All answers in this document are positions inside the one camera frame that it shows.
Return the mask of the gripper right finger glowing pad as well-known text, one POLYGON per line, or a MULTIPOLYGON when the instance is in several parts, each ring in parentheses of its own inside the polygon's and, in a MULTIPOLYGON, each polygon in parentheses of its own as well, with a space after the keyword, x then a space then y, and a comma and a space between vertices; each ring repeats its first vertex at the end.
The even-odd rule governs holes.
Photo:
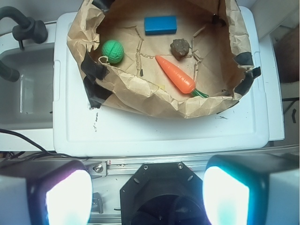
POLYGON ((202 195, 213 225, 298 225, 300 157, 214 155, 207 162, 202 195))

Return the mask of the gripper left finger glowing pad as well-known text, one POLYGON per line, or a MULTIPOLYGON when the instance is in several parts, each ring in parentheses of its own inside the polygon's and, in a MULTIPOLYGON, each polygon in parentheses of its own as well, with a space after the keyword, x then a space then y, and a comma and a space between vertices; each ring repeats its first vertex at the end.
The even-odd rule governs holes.
POLYGON ((2 225, 85 225, 91 206, 91 176, 79 160, 0 164, 2 225))

